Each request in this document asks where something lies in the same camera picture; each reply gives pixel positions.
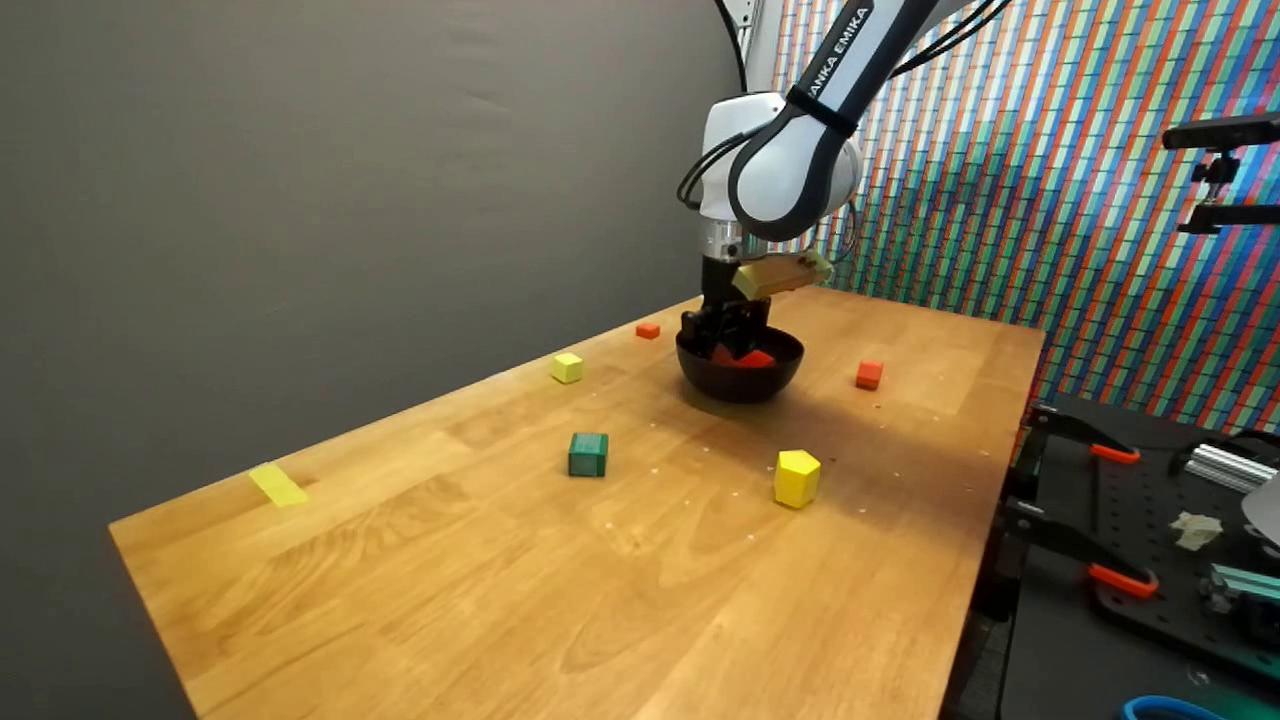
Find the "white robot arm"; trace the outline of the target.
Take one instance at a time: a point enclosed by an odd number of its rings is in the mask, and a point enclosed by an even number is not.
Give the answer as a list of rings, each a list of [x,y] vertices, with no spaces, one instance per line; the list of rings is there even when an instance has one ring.
[[[677,201],[703,221],[701,307],[679,319],[684,344],[701,356],[766,347],[766,266],[782,265],[785,286],[817,277],[787,238],[854,201],[854,137],[875,90],[1006,9],[1009,0],[843,0],[785,90],[740,90],[709,109],[701,155],[677,184]]]

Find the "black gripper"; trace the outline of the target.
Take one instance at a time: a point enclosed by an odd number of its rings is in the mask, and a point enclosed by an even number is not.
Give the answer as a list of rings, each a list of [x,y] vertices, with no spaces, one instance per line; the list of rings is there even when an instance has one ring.
[[[738,266],[728,259],[701,259],[701,307],[679,317],[679,338],[701,356],[715,347],[746,356],[760,344],[766,329],[769,304],[738,286]]]

